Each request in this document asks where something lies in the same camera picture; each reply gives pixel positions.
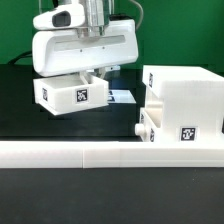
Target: black and white sticker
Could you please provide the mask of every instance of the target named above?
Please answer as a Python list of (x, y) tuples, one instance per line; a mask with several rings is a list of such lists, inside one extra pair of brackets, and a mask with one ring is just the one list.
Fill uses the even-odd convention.
[(151, 129), (151, 133), (150, 133), (150, 142), (154, 142), (155, 141), (155, 132), (153, 129)]
[(83, 103), (88, 101), (88, 89), (80, 89), (76, 91), (76, 102)]
[(144, 120), (145, 120), (144, 115), (143, 115), (143, 114), (141, 114), (141, 115), (140, 115), (140, 123), (142, 123), (142, 124), (143, 124), (143, 123), (144, 123)]
[(48, 95), (47, 95), (47, 90), (46, 89), (42, 89), (42, 93), (43, 93), (43, 99), (48, 101)]
[(150, 73), (149, 74), (149, 86), (152, 88), (152, 85), (153, 85), (153, 74)]
[(195, 141), (197, 135), (196, 127), (182, 127), (181, 128), (181, 141)]
[(111, 90), (108, 93), (108, 102), (115, 102), (113, 92)]

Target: white block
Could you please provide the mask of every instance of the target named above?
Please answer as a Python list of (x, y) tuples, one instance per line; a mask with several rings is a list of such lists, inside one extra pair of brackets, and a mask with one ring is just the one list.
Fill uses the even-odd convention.
[(93, 75), (65, 75), (34, 80), (36, 103), (54, 115), (108, 105), (108, 82)]
[(161, 143), (223, 139), (223, 77), (199, 67), (144, 66), (143, 83), (143, 141), (150, 136)]
[(81, 143), (0, 142), (0, 168), (82, 168)]

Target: white plastic cube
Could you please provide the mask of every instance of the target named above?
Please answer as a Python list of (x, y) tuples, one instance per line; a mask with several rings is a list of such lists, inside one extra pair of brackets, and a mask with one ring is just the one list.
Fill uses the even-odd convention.
[(78, 74), (34, 80), (36, 103), (54, 115), (108, 105), (108, 82)]
[(223, 138), (223, 77), (200, 67), (144, 66), (143, 83), (143, 141), (206, 142)]

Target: small white part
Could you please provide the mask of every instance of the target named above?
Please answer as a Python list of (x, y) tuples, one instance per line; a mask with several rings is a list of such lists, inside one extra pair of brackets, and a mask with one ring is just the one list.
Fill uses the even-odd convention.
[(143, 136), (143, 135), (145, 135), (145, 126), (144, 126), (144, 124), (136, 124), (135, 125), (135, 134), (137, 135), (137, 136)]
[(109, 91), (108, 103), (128, 103), (136, 104), (136, 101), (130, 90), (113, 89)]

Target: green wall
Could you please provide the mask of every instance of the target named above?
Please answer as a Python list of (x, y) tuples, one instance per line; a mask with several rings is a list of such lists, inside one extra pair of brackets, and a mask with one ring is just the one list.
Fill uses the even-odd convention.
[[(51, 8), (50, 0), (43, 0)], [(223, 0), (139, 0), (145, 17), (137, 31), (139, 59), (129, 65), (199, 65), (224, 72)], [(116, 12), (138, 19), (128, 0), (115, 0)], [(0, 1), (0, 63), (31, 49), (37, 0)], [(23, 60), (20, 63), (31, 63)]]

